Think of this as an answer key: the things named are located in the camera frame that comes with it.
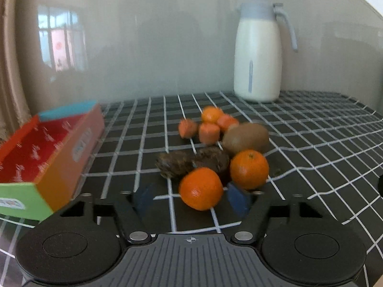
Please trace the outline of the colourful cardboard box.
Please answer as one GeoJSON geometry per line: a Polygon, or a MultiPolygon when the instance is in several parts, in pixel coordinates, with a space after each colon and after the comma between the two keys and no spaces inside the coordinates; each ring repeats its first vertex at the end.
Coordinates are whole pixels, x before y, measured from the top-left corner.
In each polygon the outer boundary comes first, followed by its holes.
{"type": "Polygon", "coordinates": [[[66,205],[105,130],[96,101],[43,111],[1,145],[1,214],[42,221],[66,205]]]}

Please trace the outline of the black white checked tablecloth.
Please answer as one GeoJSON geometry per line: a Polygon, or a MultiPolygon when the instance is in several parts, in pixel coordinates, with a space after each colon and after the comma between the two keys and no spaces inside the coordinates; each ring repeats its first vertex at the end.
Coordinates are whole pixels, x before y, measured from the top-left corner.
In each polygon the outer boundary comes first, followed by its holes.
{"type": "Polygon", "coordinates": [[[81,179],[98,196],[133,183],[157,180],[145,218],[152,231],[173,231],[175,240],[222,238],[239,221],[223,200],[213,213],[182,204],[175,184],[154,169],[164,150],[192,152],[199,142],[176,138],[181,116],[195,118],[204,106],[220,106],[242,122],[266,126],[271,137],[265,155],[271,181],[267,192],[285,198],[299,193],[351,227],[364,241],[367,259],[357,283],[379,286],[382,278],[382,116],[337,93],[287,91],[272,103],[246,102],[232,93],[203,93],[103,104],[107,134],[97,145],[81,179]]]}

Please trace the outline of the white thermos jug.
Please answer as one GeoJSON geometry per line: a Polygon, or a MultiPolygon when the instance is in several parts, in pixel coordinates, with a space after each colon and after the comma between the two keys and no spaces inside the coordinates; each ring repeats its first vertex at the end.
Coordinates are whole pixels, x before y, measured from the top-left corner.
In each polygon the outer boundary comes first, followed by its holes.
{"type": "Polygon", "coordinates": [[[240,6],[234,53],[234,93],[244,100],[273,102],[282,82],[282,42],[277,18],[298,51],[295,29],[282,3],[253,0],[240,6]]]}

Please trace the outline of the large orange tangerine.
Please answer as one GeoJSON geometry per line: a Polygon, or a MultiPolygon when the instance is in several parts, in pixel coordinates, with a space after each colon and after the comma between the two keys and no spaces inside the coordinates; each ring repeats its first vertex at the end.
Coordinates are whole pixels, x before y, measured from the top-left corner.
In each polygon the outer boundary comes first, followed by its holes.
{"type": "Polygon", "coordinates": [[[210,168],[196,168],[179,184],[181,200],[189,207],[204,211],[215,207],[224,193],[220,177],[210,168]]]}
{"type": "Polygon", "coordinates": [[[230,175],[232,181],[240,188],[253,190],[266,183],[269,177],[269,164],[260,152],[245,150],[232,158],[230,175]]]}

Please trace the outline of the carrot piece left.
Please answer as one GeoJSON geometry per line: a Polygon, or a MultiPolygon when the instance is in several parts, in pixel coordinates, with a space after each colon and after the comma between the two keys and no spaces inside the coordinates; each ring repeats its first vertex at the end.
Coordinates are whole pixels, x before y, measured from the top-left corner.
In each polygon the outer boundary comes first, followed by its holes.
{"type": "Polygon", "coordinates": [[[183,119],[179,122],[178,131],[182,139],[191,139],[198,132],[199,125],[191,119],[183,119]]]}

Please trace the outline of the carrot piece middle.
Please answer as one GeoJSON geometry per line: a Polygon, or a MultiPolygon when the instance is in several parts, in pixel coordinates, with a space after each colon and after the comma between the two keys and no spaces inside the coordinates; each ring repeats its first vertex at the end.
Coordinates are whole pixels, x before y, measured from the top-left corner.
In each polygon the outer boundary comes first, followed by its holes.
{"type": "Polygon", "coordinates": [[[221,130],[217,124],[203,122],[199,125],[199,140],[206,145],[213,145],[220,139],[221,130]]]}

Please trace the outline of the small orange tangerine back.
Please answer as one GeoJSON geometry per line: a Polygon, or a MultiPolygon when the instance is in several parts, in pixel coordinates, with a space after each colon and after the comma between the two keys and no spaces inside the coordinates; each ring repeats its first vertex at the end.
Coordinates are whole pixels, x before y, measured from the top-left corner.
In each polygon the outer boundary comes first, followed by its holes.
{"type": "Polygon", "coordinates": [[[224,112],[221,108],[206,106],[201,113],[201,120],[203,122],[215,124],[223,115],[224,112]]]}

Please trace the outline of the dark passion fruit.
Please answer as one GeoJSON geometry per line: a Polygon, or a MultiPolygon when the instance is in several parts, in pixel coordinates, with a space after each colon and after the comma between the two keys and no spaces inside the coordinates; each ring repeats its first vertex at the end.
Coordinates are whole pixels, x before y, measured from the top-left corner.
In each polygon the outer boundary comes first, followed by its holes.
{"type": "Polygon", "coordinates": [[[183,151],[163,152],[158,155],[155,165],[161,176],[168,179],[184,176],[194,169],[191,155],[183,151]]]}
{"type": "Polygon", "coordinates": [[[192,159],[194,168],[209,168],[218,174],[224,172],[229,164],[229,155],[217,146],[201,148],[192,159]]]}

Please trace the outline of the beige curtain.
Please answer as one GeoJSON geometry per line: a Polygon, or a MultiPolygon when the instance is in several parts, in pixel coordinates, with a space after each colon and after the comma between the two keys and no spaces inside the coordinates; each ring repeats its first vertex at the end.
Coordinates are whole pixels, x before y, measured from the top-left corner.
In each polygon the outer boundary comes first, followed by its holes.
{"type": "Polygon", "coordinates": [[[1,0],[1,142],[30,118],[16,52],[16,0],[1,0]]]}

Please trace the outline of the carrot piece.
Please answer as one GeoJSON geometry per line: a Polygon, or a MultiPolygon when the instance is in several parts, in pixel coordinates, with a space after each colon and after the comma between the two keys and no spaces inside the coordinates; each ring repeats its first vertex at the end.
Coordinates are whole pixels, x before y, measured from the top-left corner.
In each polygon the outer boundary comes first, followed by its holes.
{"type": "Polygon", "coordinates": [[[220,127],[222,133],[226,133],[233,127],[236,127],[240,124],[238,119],[234,118],[229,114],[223,114],[216,122],[217,126],[220,127]]]}
{"type": "Polygon", "coordinates": [[[183,119],[179,122],[178,131],[182,139],[191,139],[198,132],[199,125],[191,119],[183,119]]]}
{"type": "Polygon", "coordinates": [[[220,139],[221,130],[217,124],[203,122],[199,125],[199,140],[206,145],[213,145],[220,139]]]}

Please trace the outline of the brown kiwi fruit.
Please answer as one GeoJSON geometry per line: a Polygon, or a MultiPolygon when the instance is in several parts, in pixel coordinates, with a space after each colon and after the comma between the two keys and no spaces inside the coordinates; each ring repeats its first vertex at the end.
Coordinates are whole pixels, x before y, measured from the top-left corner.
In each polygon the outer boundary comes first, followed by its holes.
{"type": "Polygon", "coordinates": [[[269,149],[269,132],[261,124],[243,123],[228,129],[221,141],[222,147],[232,155],[245,150],[265,153],[269,149]]]}

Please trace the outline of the carrot piece right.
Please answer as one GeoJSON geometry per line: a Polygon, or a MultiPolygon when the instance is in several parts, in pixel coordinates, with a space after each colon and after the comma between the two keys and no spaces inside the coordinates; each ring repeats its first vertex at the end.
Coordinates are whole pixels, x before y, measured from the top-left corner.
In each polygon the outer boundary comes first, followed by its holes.
{"type": "Polygon", "coordinates": [[[229,114],[223,114],[216,122],[217,126],[220,127],[222,133],[226,133],[233,127],[236,127],[240,124],[238,119],[234,118],[229,114]]]}

